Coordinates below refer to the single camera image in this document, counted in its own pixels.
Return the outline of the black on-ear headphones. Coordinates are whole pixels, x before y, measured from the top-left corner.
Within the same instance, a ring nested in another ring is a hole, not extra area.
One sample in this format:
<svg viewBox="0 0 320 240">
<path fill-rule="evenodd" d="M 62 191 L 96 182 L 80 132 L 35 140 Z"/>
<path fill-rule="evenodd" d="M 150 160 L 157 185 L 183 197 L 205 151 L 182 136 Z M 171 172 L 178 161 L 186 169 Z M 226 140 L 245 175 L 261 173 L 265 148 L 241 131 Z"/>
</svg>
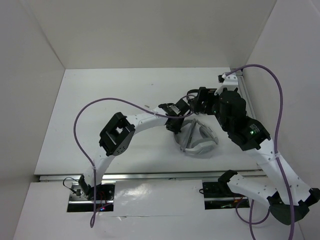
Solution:
<svg viewBox="0 0 320 240">
<path fill-rule="evenodd" d="M 198 113 L 201 102 L 199 95 L 199 89 L 191 89 L 187 92 L 187 103 L 189 104 L 190 110 L 194 113 Z"/>
</svg>

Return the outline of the white over-ear headphones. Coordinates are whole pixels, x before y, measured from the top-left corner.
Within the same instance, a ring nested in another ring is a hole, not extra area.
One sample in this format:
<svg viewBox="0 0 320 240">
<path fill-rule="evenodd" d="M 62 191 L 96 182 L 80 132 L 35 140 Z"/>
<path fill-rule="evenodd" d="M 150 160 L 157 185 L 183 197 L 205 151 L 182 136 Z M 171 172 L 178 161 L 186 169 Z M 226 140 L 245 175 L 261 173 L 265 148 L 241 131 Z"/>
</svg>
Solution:
<svg viewBox="0 0 320 240">
<path fill-rule="evenodd" d="M 184 120 L 180 132 L 173 133 L 178 151 L 195 159 L 209 159 L 219 145 L 218 135 L 196 118 Z"/>
</svg>

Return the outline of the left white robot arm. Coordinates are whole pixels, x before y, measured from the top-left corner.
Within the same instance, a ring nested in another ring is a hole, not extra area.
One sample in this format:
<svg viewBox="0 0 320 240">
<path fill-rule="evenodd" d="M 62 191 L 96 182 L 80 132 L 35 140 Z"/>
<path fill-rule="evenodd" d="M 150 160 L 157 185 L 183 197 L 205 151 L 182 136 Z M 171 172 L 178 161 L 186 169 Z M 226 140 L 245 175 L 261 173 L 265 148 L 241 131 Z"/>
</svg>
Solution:
<svg viewBox="0 0 320 240">
<path fill-rule="evenodd" d="M 129 147 L 134 135 L 159 126 L 165 126 L 168 131 L 178 133 L 185 117 L 191 115 L 187 102 L 180 99 L 177 103 L 162 103 L 153 110 L 147 110 L 125 100 L 127 103 L 143 111 L 140 114 L 126 116 L 115 113 L 99 134 L 99 149 L 89 162 L 91 167 L 80 179 L 80 192 L 88 200 L 97 197 L 103 175 L 116 156 L 123 154 Z"/>
</svg>

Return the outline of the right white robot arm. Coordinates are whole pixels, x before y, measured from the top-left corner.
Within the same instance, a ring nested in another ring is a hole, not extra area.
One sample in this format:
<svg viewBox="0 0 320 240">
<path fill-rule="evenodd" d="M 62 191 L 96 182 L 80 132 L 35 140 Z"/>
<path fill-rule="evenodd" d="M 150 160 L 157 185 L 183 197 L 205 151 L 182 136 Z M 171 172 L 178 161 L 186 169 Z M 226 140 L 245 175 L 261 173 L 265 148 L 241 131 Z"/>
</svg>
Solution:
<svg viewBox="0 0 320 240">
<path fill-rule="evenodd" d="M 320 190 L 311 188 L 298 177 L 276 152 L 274 141 L 262 123 L 247 115 L 246 101 L 236 89 L 225 88 L 217 94 L 214 88 L 200 87 L 188 103 L 196 114 L 214 115 L 228 138 L 253 158 L 272 182 L 272 185 L 263 185 L 228 170 L 218 178 L 220 194 L 247 196 L 265 205 L 287 226 L 303 219 L 309 207 L 320 200 Z"/>
</svg>

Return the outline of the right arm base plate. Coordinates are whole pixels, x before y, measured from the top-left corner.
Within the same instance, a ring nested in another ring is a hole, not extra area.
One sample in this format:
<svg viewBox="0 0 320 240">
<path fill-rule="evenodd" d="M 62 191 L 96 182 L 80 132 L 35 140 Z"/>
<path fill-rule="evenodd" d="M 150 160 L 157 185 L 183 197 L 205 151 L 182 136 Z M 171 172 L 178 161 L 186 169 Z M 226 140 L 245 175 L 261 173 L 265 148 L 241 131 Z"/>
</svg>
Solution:
<svg viewBox="0 0 320 240">
<path fill-rule="evenodd" d="M 223 191 L 219 183 L 203 182 L 199 193 L 204 197 L 205 210 L 235 209 L 237 204 L 239 208 L 249 208 L 249 200 L 246 196 L 229 191 Z"/>
</svg>

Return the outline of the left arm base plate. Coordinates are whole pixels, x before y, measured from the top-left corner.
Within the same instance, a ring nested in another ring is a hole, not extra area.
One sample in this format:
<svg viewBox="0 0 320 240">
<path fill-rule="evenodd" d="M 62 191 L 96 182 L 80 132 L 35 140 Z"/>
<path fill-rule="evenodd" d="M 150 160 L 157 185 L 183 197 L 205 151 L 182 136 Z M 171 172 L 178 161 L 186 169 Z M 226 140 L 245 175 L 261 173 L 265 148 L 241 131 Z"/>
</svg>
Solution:
<svg viewBox="0 0 320 240">
<path fill-rule="evenodd" d="M 94 202 L 98 212 L 112 212 L 114 210 L 115 183 L 107 182 L 97 186 L 96 201 L 92 195 L 86 195 L 78 181 L 73 177 L 66 177 L 62 185 L 69 190 L 68 213 L 93 212 Z"/>
</svg>

